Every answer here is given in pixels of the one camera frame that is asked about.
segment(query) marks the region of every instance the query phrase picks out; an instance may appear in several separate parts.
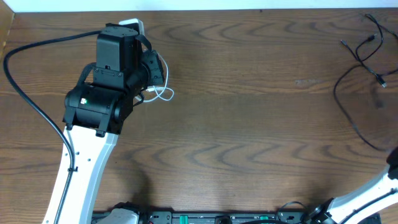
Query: white background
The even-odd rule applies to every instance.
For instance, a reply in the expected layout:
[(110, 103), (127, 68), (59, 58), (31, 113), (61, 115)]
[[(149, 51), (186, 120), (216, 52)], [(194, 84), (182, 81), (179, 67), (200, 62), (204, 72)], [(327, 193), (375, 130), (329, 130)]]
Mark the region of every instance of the white background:
[(398, 7), (398, 0), (4, 0), (14, 12)]

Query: wood grain surface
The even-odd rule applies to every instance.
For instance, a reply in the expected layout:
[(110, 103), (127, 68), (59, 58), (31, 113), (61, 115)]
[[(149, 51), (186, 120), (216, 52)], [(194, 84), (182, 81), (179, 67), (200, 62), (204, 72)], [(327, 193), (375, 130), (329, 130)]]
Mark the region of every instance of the wood grain surface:
[[(332, 97), (338, 77), (356, 64), (340, 39), (355, 47), (377, 31), (366, 12), (398, 29), (397, 9), (17, 14), (6, 52), (140, 18), (169, 64), (175, 98), (140, 105), (126, 120), (95, 210), (125, 201), (175, 210), (275, 210), (347, 194), (386, 165), (387, 154), (357, 137)], [(63, 99), (95, 61), (95, 40), (37, 47), (10, 61), (16, 82), (61, 127)], [(381, 72), (398, 59), (397, 41), (388, 34), (384, 41), (368, 62)], [(338, 94), (363, 134), (390, 149), (398, 145), (398, 75), (386, 81), (382, 89), (358, 68)], [(0, 223), (39, 223), (62, 142), (3, 72), (0, 83)], [(383, 223), (398, 223), (397, 209), (383, 210)]]

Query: white cable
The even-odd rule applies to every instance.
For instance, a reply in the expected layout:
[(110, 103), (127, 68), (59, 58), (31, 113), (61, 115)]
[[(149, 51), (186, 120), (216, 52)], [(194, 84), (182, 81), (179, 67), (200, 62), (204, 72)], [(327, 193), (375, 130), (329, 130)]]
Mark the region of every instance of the white cable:
[[(162, 99), (164, 101), (170, 101), (174, 97), (174, 90), (172, 90), (171, 88), (167, 87), (167, 83), (169, 81), (169, 66), (167, 66), (166, 61), (164, 60), (164, 58), (159, 53), (157, 55), (159, 56), (159, 58), (163, 61), (164, 65), (166, 66), (166, 81), (164, 82), (164, 86), (163, 87), (152, 86), (151, 89), (148, 89), (147, 91), (155, 91), (156, 96), (153, 97), (152, 99), (144, 100), (144, 103), (152, 102), (152, 101), (154, 101), (154, 100), (156, 100), (158, 98), (160, 98), (160, 99)], [(158, 88), (162, 88), (162, 91), (160, 93), (157, 92)], [(172, 96), (170, 96), (169, 99), (166, 99), (166, 98), (162, 97), (162, 94), (164, 93), (165, 90), (170, 90), (172, 92)], [(136, 96), (135, 98), (136, 98), (136, 100), (141, 100), (141, 97), (139, 97), (139, 96)]]

